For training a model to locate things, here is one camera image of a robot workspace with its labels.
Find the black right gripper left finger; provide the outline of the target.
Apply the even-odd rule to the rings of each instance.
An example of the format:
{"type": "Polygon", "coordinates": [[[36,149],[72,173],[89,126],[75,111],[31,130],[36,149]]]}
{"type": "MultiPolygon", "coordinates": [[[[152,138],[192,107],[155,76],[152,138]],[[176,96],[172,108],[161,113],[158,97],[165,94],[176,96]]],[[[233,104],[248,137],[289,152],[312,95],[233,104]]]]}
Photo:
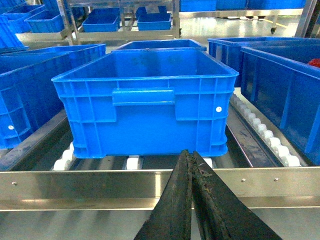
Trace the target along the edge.
{"type": "Polygon", "coordinates": [[[192,225],[191,154],[183,150],[149,218],[136,240],[189,240],[192,225]]]}

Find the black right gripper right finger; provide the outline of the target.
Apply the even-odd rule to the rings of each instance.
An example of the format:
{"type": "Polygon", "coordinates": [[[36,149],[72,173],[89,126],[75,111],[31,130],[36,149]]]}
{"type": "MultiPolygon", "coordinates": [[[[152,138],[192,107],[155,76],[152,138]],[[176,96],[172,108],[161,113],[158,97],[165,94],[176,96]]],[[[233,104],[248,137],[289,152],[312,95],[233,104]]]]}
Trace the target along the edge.
{"type": "Polygon", "coordinates": [[[192,154],[192,197],[202,240],[280,240],[246,207],[200,154],[192,154]]]}

